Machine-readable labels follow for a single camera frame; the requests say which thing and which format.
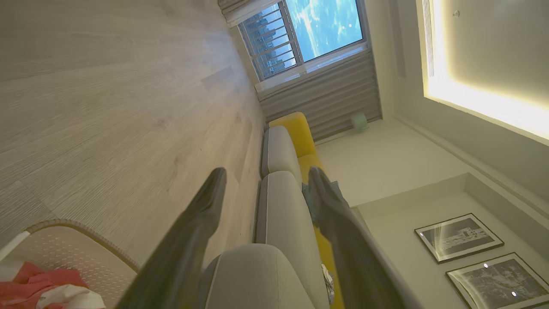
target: black and white photograph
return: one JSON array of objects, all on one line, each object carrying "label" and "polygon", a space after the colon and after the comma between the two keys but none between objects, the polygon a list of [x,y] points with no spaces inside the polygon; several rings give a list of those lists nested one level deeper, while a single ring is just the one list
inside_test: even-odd
[{"label": "black and white photograph", "polygon": [[472,309],[519,309],[549,302],[547,282],[516,253],[446,275]]},{"label": "black and white photograph", "polygon": [[437,263],[503,246],[472,213],[415,230]]}]

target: laundry basket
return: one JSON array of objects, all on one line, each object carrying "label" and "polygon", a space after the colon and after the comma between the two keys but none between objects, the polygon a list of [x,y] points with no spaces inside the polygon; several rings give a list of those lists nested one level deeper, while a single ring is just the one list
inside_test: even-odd
[{"label": "laundry basket", "polygon": [[137,263],[82,224],[65,219],[38,223],[0,249],[0,274],[15,276],[24,262],[43,271],[75,268],[90,290],[114,308],[138,272]]}]

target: floor plank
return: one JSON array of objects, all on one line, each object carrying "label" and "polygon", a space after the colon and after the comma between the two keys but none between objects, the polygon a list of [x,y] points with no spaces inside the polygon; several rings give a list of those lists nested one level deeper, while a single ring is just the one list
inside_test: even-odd
[{"label": "floor plank", "polygon": [[0,29],[0,244],[66,218],[144,263],[219,166],[205,263],[251,241],[265,117],[215,0],[7,0]]}]

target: gray sofa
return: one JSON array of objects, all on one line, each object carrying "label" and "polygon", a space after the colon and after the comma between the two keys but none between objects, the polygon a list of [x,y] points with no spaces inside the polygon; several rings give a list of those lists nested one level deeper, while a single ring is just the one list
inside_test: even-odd
[{"label": "gray sofa", "polygon": [[199,308],[328,309],[328,292],[290,135],[267,130],[256,243],[224,252],[202,276]]}]

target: red cloth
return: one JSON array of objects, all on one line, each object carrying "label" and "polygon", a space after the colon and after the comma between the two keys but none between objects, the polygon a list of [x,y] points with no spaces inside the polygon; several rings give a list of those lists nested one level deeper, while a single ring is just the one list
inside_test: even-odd
[{"label": "red cloth", "polygon": [[[42,293],[60,285],[72,284],[88,288],[76,269],[43,272],[25,262],[12,282],[0,282],[0,308],[35,309]],[[64,309],[63,304],[50,304],[46,309]]]}]

